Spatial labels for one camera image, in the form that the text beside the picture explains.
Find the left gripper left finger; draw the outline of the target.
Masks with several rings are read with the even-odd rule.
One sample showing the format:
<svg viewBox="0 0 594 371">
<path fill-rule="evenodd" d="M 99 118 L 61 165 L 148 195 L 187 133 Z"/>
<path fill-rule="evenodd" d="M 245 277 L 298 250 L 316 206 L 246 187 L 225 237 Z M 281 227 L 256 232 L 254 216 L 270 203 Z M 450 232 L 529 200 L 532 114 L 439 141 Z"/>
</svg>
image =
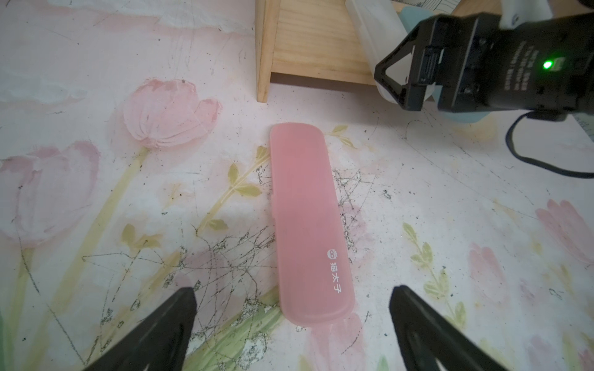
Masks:
<svg viewBox="0 0 594 371">
<path fill-rule="evenodd" d="M 87 369 L 181 370 L 196 313 L 193 290 L 179 289 Z"/>
</svg>

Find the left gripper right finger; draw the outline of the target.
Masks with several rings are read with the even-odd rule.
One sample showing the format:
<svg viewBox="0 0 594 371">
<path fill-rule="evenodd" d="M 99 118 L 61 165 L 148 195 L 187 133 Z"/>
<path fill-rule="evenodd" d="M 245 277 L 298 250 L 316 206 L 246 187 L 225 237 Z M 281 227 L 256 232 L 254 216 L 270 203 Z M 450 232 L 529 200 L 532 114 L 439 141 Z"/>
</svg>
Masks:
<svg viewBox="0 0 594 371">
<path fill-rule="evenodd" d="M 405 285 L 393 289 L 391 320 L 407 370 L 503 370 Z"/>
</svg>

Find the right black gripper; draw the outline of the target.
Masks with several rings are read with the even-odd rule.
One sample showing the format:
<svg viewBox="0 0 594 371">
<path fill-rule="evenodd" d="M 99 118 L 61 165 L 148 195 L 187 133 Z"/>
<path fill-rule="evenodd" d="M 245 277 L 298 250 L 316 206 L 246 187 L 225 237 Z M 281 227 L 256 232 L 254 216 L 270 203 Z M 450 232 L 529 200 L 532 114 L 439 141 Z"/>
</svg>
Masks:
<svg viewBox="0 0 594 371">
<path fill-rule="evenodd" d="M 444 42 L 436 77 L 442 86 L 439 110 L 593 113 L 592 13 L 512 30 L 500 29 L 499 21 L 487 13 L 439 19 Z M 419 111 L 422 106 L 409 105 L 405 97 L 414 66 L 411 32 L 376 66 L 374 79 L 398 106 Z"/>
</svg>

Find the clear pencil case with label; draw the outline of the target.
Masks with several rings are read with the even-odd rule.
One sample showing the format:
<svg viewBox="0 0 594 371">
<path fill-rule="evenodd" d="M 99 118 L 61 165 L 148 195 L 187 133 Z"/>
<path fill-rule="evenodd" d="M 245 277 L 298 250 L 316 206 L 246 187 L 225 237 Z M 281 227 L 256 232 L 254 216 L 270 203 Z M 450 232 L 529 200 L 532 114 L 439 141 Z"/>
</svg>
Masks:
<svg viewBox="0 0 594 371">
<path fill-rule="evenodd" d="M 400 45 L 408 32 L 393 1 L 346 0 L 345 3 L 374 79 L 376 66 Z M 376 80 L 374 83 L 383 99 L 396 104 L 385 88 Z"/>
</svg>

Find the pink pencil case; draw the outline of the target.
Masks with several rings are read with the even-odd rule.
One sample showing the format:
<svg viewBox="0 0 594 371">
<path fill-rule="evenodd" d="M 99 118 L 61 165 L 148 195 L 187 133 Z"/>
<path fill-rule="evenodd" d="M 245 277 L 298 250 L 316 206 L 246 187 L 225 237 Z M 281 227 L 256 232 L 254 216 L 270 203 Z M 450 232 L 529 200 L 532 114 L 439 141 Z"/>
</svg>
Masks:
<svg viewBox="0 0 594 371">
<path fill-rule="evenodd" d="M 342 320 L 354 308 L 354 282 L 324 134 L 274 125 L 270 153 L 282 313 L 303 327 Z"/>
</svg>

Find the light blue pencil case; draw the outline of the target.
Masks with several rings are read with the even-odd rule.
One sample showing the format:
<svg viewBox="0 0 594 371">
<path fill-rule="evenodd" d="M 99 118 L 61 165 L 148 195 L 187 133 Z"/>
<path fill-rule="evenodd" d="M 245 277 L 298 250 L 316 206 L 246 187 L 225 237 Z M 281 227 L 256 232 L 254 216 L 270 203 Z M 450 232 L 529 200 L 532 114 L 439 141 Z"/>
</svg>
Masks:
<svg viewBox="0 0 594 371">
<path fill-rule="evenodd" d="M 402 11 L 400 11 L 398 16 L 402 21 L 406 31 L 411 32 L 422 20 L 434 16 L 434 13 L 428 9 L 423 9 L 416 6 L 406 6 L 404 9 L 402 9 Z M 489 112 L 452 113 L 440 111 L 440 114 L 453 122 L 474 124 L 487 117 Z"/>
</svg>

